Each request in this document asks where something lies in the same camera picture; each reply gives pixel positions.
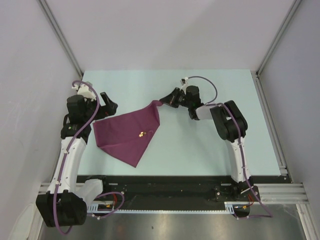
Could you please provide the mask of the purple cloth napkin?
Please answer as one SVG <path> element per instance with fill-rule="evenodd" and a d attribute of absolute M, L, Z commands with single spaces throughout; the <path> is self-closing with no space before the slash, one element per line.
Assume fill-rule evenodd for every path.
<path fill-rule="evenodd" d="M 153 100 L 148 106 L 93 123 L 97 147 L 108 155 L 137 167 L 149 143 L 160 126 L 158 107 Z M 146 135 L 139 137 L 140 132 Z"/>

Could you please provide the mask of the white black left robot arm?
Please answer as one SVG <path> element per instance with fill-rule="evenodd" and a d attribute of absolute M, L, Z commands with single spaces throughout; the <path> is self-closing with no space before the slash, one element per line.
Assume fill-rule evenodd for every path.
<path fill-rule="evenodd" d="M 87 209 L 97 197 L 105 200 L 111 188 L 100 179 L 89 179 L 76 189 L 78 170 L 91 133 L 91 123 L 116 114 L 118 105 L 105 92 L 100 93 L 104 105 L 95 97 L 76 94 L 67 99 L 68 113 L 60 132 L 61 149 L 51 183 L 36 198 L 36 206 L 49 228 L 83 225 Z"/>

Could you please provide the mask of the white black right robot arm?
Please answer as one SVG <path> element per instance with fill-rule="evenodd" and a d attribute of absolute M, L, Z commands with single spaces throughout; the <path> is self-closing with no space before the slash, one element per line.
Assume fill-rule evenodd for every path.
<path fill-rule="evenodd" d="M 244 149 L 248 123 L 233 100 L 224 103 L 206 103 L 200 98 L 197 86 L 190 85 L 182 90 L 176 87 L 170 94 L 159 100 L 172 108 L 179 106 L 188 109 L 192 120 L 212 120 L 219 137 L 225 141 L 230 157 L 232 187 L 231 196 L 242 201 L 253 189 Z"/>

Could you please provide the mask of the gold spoon teal handle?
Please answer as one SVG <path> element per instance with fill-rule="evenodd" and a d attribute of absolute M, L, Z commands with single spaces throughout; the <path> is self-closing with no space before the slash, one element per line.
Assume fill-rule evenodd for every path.
<path fill-rule="evenodd" d="M 138 135 L 140 138 L 143 137 L 144 135 L 146 135 L 147 133 L 145 131 L 140 132 L 140 134 Z"/>

